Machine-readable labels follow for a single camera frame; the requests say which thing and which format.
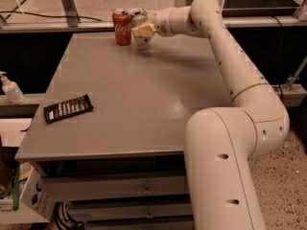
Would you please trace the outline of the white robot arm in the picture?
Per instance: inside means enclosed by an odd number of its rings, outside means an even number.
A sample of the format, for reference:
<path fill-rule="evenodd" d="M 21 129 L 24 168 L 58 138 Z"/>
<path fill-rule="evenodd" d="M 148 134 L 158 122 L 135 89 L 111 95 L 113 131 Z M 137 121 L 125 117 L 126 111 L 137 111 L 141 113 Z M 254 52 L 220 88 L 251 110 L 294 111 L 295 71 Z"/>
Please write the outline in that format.
<path fill-rule="evenodd" d="M 196 230 L 267 230 L 248 160 L 285 139 L 290 119 L 265 77 L 226 28 L 217 0 L 136 13 L 131 32 L 208 39 L 229 92 L 229 107 L 195 113 L 185 128 L 184 160 Z"/>

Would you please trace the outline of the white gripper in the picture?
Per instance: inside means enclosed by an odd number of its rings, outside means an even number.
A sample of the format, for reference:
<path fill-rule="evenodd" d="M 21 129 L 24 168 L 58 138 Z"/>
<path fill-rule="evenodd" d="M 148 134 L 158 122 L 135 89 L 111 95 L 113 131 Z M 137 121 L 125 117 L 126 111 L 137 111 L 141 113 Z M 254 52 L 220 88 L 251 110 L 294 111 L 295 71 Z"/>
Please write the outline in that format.
<path fill-rule="evenodd" d="M 131 27 L 132 34 L 135 37 L 153 37 L 155 33 L 161 36 L 173 36 L 174 33 L 171 29 L 172 11 L 172 9 L 164 9 L 149 13 L 148 21 Z"/>

